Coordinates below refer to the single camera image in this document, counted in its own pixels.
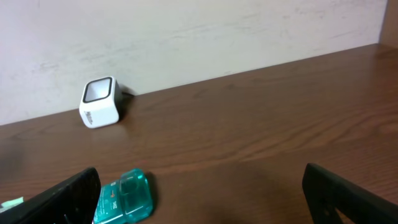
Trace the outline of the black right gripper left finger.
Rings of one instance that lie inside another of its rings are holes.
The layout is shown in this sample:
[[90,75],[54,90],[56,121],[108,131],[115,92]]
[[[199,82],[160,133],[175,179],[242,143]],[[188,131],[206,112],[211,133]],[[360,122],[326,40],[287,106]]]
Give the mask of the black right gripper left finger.
[[100,191],[98,172],[89,167],[2,212],[1,223],[91,223]]

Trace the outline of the mint green small packet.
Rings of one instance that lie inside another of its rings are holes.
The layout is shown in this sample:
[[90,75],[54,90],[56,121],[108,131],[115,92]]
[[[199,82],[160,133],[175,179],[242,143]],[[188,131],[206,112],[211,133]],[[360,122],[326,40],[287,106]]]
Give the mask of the mint green small packet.
[[19,205],[19,204],[21,204],[23,202],[24,202],[24,198],[23,197],[19,197],[19,198],[13,199],[13,200],[8,200],[6,202],[2,202],[1,203],[1,210],[10,209],[10,208],[15,207],[15,206],[17,206],[17,205]]

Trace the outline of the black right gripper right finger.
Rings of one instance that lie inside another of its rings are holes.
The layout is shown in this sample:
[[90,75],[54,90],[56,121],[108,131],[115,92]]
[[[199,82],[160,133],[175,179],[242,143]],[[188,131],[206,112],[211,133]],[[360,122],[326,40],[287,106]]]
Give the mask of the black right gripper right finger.
[[397,223],[397,205],[326,170],[308,163],[302,189],[314,223]]

